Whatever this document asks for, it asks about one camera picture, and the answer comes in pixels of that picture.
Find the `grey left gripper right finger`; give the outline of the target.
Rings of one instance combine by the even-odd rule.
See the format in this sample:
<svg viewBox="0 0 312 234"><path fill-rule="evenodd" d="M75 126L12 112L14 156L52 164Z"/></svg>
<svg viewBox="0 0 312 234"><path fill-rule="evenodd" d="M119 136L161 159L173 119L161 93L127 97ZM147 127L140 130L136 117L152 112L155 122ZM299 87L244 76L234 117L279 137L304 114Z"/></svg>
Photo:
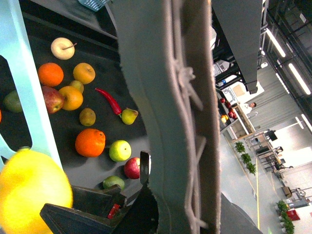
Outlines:
<svg viewBox="0 0 312 234"><path fill-rule="evenodd" d="M169 233L221 229L218 107L209 0L172 3L177 132L168 140Z"/></svg>

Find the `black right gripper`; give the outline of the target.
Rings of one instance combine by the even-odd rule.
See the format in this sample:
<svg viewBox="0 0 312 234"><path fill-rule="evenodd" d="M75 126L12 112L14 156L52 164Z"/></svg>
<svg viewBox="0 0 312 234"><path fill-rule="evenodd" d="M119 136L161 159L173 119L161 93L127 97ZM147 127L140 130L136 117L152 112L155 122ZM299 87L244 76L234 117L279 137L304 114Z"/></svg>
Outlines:
<svg viewBox="0 0 312 234"><path fill-rule="evenodd" d="M155 234L158 207L148 188L149 152L140 152L142 188L126 198L114 185L98 190L73 186L73 209L45 204L40 216L54 234Z"/></svg>

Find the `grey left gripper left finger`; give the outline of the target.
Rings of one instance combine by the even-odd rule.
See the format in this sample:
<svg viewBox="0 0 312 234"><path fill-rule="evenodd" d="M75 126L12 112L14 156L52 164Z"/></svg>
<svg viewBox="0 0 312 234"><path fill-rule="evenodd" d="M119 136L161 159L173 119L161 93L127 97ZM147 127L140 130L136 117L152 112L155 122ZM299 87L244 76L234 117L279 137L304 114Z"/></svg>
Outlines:
<svg viewBox="0 0 312 234"><path fill-rule="evenodd" d="M176 80L169 0L116 0L121 66L146 128L151 151L149 188L158 205L158 233L190 234L187 216L189 143Z"/></svg>

